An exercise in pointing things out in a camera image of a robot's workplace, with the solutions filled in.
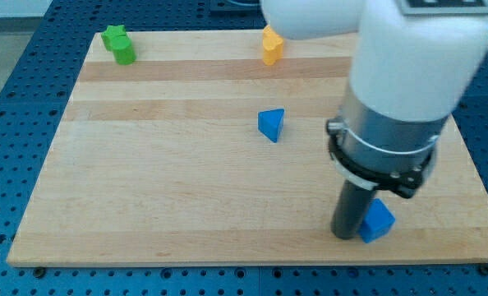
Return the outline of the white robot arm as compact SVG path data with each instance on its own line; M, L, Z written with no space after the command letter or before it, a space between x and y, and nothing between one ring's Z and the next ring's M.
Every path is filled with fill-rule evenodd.
M357 33L343 104L326 125L341 196L412 197L488 52L488 1L263 0L260 8L286 39Z

